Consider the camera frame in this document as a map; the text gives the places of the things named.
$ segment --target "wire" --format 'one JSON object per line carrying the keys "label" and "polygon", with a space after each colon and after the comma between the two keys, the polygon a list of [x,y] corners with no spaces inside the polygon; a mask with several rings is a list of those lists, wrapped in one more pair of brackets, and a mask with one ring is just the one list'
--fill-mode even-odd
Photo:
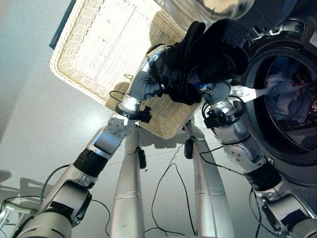
{"label": "wire", "polygon": [[7,200],[9,200],[9,199],[14,199],[14,198],[23,198],[23,197],[37,197],[37,198],[40,198],[39,196],[17,196],[17,197],[8,197],[8,198],[6,198],[5,200],[3,200],[3,202],[1,203],[0,211],[2,210],[2,204],[3,204],[4,202],[6,202]]}
{"label": "wire", "polygon": [[153,201],[152,201],[151,213],[152,213],[152,218],[153,218],[153,220],[154,220],[155,225],[156,225],[161,231],[163,231],[166,236],[167,236],[167,234],[166,234],[167,232],[168,232],[168,233],[174,233],[174,234],[179,234],[179,235],[185,236],[185,235],[182,234],[182,233],[170,232],[170,231],[164,230],[163,228],[161,228],[160,226],[158,226],[158,223],[156,222],[156,220],[155,220],[155,218],[154,218],[154,214],[153,214],[153,205],[154,205],[154,201],[155,201],[155,198],[156,198],[156,195],[157,195],[157,192],[158,192],[159,184],[160,184],[160,182],[162,181],[162,179],[163,179],[163,177],[165,176],[165,174],[167,173],[167,171],[172,167],[172,165],[175,165],[175,166],[177,167],[177,165],[176,165],[175,163],[170,164],[170,165],[167,167],[167,169],[165,170],[165,172],[164,172],[164,174],[162,175],[162,177],[159,179],[157,188],[156,188],[156,190],[155,190],[154,198],[153,198]]}
{"label": "wire", "polygon": [[[68,167],[68,166],[69,166],[69,165],[60,166],[60,167],[58,167],[57,169],[55,169],[55,170],[48,176],[48,178],[46,179],[46,181],[45,181],[45,183],[44,183],[44,185],[43,185],[43,187],[42,187],[41,195],[40,195],[40,197],[39,197],[41,204],[43,203],[43,196],[44,196],[45,188],[46,188],[46,186],[47,186],[49,180],[51,179],[51,177],[52,177],[58,170],[61,170],[61,169],[66,168],[66,167]],[[103,205],[103,206],[107,209],[107,211],[108,211],[108,213],[109,213],[109,219],[108,219],[108,222],[107,222],[106,228],[105,228],[106,234],[109,236],[109,234],[108,234],[108,232],[107,232],[107,227],[108,227],[108,224],[109,224],[109,222],[110,222],[110,212],[109,212],[109,209],[107,208],[106,205],[104,205],[102,202],[100,202],[100,201],[98,201],[98,200],[93,200],[93,199],[92,199],[92,201],[98,202],[98,203],[100,203],[101,205]]]}
{"label": "wire", "polygon": [[236,144],[240,144],[240,143],[245,142],[245,141],[247,141],[248,139],[250,139],[250,137],[251,137],[251,134],[249,134],[247,138],[245,138],[245,139],[243,139],[243,140],[240,140],[240,141],[238,141],[238,142],[234,142],[234,143],[223,143],[222,145],[236,145]]}
{"label": "wire", "polygon": [[169,164],[168,164],[167,168],[170,166],[170,164],[172,163],[172,161],[175,159],[176,154],[179,152],[179,149],[182,148],[182,147],[183,147],[183,145],[180,145],[180,146],[177,148],[177,151],[174,153],[172,159],[169,161]]}
{"label": "wire", "polygon": [[[259,202],[258,202],[258,199],[257,199],[257,195],[256,195],[256,193],[254,191],[253,191],[253,194],[254,194],[254,198],[256,199],[256,203],[257,203],[257,207],[258,207],[259,221],[261,222],[262,221],[262,215],[261,215],[261,210],[260,210],[260,207],[259,207]],[[256,232],[255,238],[258,238],[260,227],[261,227],[261,225],[258,224],[258,228],[257,228],[257,232]]]}
{"label": "wire", "polygon": [[4,237],[5,237],[5,238],[8,238],[8,237],[6,236],[6,234],[4,233],[4,231],[3,231],[3,230],[1,230],[1,232],[4,234]]}
{"label": "wire", "polygon": [[251,209],[251,212],[252,212],[254,218],[258,221],[258,223],[259,223],[264,229],[266,229],[266,230],[267,230],[268,232],[270,232],[272,235],[278,237],[277,234],[275,234],[274,232],[270,231],[270,230],[269,230],[265,225],[263,225],[263,223],[257,218],[257,216],[256,216],[256,214],[255,214],[255,212],[254,212],[254,210],[253,210],[252,201],[251,201],[252,192],[253,192],[253,187],[251,188],[250,194],[249,194],[249,206],[250,206],[250,209]]}
{"label": "wire", "polygon": [[242,105],[243,105],[243,108],[245,108],[245,102],[243,102],[243,100],[242,100],[240,97],[238,97],[238,96],[236,96],[236,95],[229,95],[228,97],[239,99],[239,101],[240,101],[240,102],[242,103]]}
{"label": "wire", "polygon": [[113,93],[119,93],[119,94],[121,94],[121,95],[125,95],[125,93],[123,93],[123,92],[120,92],[120,91],[117,91],[117,90],[112,90],[112,91],[110,91],[109,92],[109,95],[110,95],[110,97],[112,97],[113,99],[115,99],[117,102],[122,102],[120,99],[118,99],[118,98],[116,98],[115,96],[113,96],[112,94]]}
{"label": "wire", "polygon": [[98,201],[98,200],[93,200],[93,199],[92,199],[92,201],[97,202],[97,203],[100,203],[101,205],[103,205],[103,206],[107,209],[107,211],[108,211],[108,213],[109,213],[109,219],[108,219],[108,221],[107,221],[105,231],[106,231],[107,236],[110,237],[110,235],[109,235],[108,232],[107,232],[107,227],[108,227],[108,224],[109,224],[109,222],[110,222],[110,211],[109,211],[109,209],[107,208],[107,206],[104,205],[102,202],[100,202],[100,201]]}
{"label": "wire", "polygon": [[207,109],[207,107],[210,106],[207,102],[205,102],[202,106],[202,115],[203,115],[203,118],[206,119],[206,115],[205,115],[205,111]]}
{"label": "wire", "polygon": [[6,202],[7,200],[9,200],[9,199],[14,199],[14,198],[23,198],[23,197],[37,197],[37,198],[40,198],[39,196],[17,196],[17,197],[8,197],[8,198],[6,198],[5,200],[3,200],[3,202],[1,203],[0,211],[2,210],[2,204],[3,204],[4,202]]}
{"label": "wire", "polygon": [[49,182],[49,180],[51,179],[51,177],[52,177],[58,170],[61,170],[61,169],[66,168],[66,167],[68,167],[68,166],[69,166],[69,165],[60,166],[60,167],[58,167],[56,170],[54,170],[54,171],[48,176],[48,178],[46,179],[46,181],[45,181],[45,183],[44,183],[44,185],[43,185],[43,187],[42,187],[42,190],[41,190],[41,194],[40,194],[40,204],[43,203],[44,191],[45,191],[45,188],[46,188],[46,186],[48,185],[48,182]]}
{"label": "wire", "polygon": [[215,149],[212,149],[212,150],[209,150],[209,151],[206,151],[206,152],[201,152],[201,154],[211,153],[211,152],[213,152],[213,151],[215,151],[215,150],[218,150],[218,149],[221,149],[221,148],[223,148],[223,146],[220,146],[220,147],[218,147],[218,148],[215,148]]}
{"label": "wire", "polygon": [[149,232],[149,231],[154,230],[154,229],[159,229],[159,228],[158,227],[152,227],[150,229],[147,229],[144,233]]}
{"label": "wire", "polygon": [[195,229],[194,229],[194,225],[193,225],[193,221],[192,221],[192,216],[191,216],[191,213],[190,213],[190,207],[189,207],[189,199],[188,199],[188,193],[187,193],[187,189],[186,189],[186,186],[185,186],[185,183],[183,181],[183,178],[182,176],[180,175],[178,169],[177,169],[177,165],[175,163],[172,163],[172,161],[174,160],[176,154],[178,153],[179,149],[182,147],[183,145],[179,146],[177,151],[174,153],[172,159],[170,160],[168,166],[167,166],[167,169],[165,170],[165,172],[163,173],[163,175],[161,176],[161,178],[159,179],[159,182],[157,184],[157,187],[156,187],[156,190],[155,190],[155,194],[154,194],[154,197],[153,197],[153,200],[152,200],[152,206],[151,206],[151,214],[152,214],[152,218],[154,220],[154,223],[155,225],[157,226],[157,229],[163,231],[165,233],[165,235],[167,236],[167,233],[173,233],[173,234],[179,234],[179,235],[182,235],[182,236],[185,236],[184,234],[182,233],[178,233],[178,232],[171,232],[171,231],[167,231],[167,230],[164,230],[163,228],[161,228],[157,221],[155,220],[154,218],[154,214],[153,214],[153,205],[154,205],[154,201],[155,201],[155,198],[156,198],[156,195],[158,193],[158,189],[159,189],[159,184],[160,182],[162,181],[163,177],[166,175],[167,171],[170,169],[170,167],[172,165],[175,165],[175,168],[176,168],[176,171],[178,173],[178,176],[180,177],[182,183],[183,183],[183,186],[184,186],[184,190],[185,190],[185,193],[186,193],[186,201],[187,201],[187,208],[188,208],[188,214],[189,214],[189,219],[190,219],[190,222],[191,222],[191,226],[192,226],[192,230],[193,230],[193,233],[195,234]]}
{"label": "wire", "polygon": [[229,169],[229,168],[227,168],[227,167],[225,167],[225,166],[222,166],[222,165],[215,164],[215,163],[212,163],[212,162],[207,161],[207,160],[202,156],[202,152],[200,152],[199,155],[200,155],[200,157],[203,159],[203,161],[205,161],[207,164],[218,166],[218,167],[220,167],[220,168],[223,168],[223,169],[225,169],[225,170],[229,170],[229,171],[231,171],[231,172],[234,172],[234,173],[236,173],[236,174],[238,174],[238,175],[241,175],[241,176],[245,177],[244,174],[239,173],[239,172],[237,172],[237,171],[235,171],[235,170],[232,170],[232,169]]}

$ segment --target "black band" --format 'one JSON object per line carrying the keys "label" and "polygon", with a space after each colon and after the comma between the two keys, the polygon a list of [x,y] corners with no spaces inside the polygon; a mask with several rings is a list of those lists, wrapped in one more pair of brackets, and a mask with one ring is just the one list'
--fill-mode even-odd
{"label": "black band", "polygon": [[270,163],[265,163],[245,176],[256,191],[271,189],[282,180],[281,175]]}
{"label": "black band", "polygon": [[96,178],[104,169],[107,162],[108,159],[96,154],[92,150],[85,148],[74,162],[74,166],[85,174]]}

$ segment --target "black garment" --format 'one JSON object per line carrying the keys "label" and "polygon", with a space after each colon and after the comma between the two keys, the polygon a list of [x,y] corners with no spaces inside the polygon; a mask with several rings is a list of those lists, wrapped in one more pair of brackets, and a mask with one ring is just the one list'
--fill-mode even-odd
{"label": "black garment", "polygon": [[237,28],[232,22],[218,21],[205,33],[203,23],[191,24],[184,39],[170,46],[151,72],[164,85],[163,93],[175,102],[192,105],[201,100],[193,84],[218,82],[244,73],[248,58],[237,46],[241,40],[232,40],[228,34],[228,30]]}

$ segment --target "white floor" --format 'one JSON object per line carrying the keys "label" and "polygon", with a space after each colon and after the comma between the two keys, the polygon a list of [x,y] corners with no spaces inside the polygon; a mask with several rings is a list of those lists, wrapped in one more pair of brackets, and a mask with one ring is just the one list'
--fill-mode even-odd
{"label": "white floor", "polygon": [[[55,168],[72,163],[86,143],[103,126],[111,111],[56,78],[49,69],[52,50],[49,42],[69,1],[0,1],[0,199],[18,195],[39,195],[41,186]],[[210,148],[218,146],[205,129],[199,114],[196,123],[206,133]],[[156,184],[173,154],[186,137],[180,134],[168,142],[142,132],[148,166],[141,171],[146,229],[154,227],[151,203]],[[191,160],[175,162],[189,191],[194,212],[194,177]],[[233,168],[223,151],[214,152],[216,162]],[[91,193],[112,209],[116,180],[123,158],[123,145],[101,173]],[[58,172],[50,184],[53,184]],[[252,238],[257,223],[248,204],[250,186],[245,179],[220,169],[227,191],[235,236]],[[23,200],[38,205],[38,199]],[[154,205],[159,225],[167,230],[192,235],[186,199],[180,179],[171,169],[163,179]],[[92,203],[73,237],[106,237],[106,210]],[[158,230],[146,237],[160,237]],[[261,229],[260,238],[271,237]]]}

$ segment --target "white wicker basket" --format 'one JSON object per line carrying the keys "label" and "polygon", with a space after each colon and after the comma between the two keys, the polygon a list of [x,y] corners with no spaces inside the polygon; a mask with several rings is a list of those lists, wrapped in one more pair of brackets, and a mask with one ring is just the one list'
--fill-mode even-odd
{"label": "white wicker basket", "polygon": [[[109,92],[126,92],[146,51],[179,42],[184,35],[153,0],[77,0],[50,67],[58,78],[114,110],[117,101]],[[164,139],[173,137],[198,106],[175,103],[168,95],[145,105],[153,117],[139,125]]]}

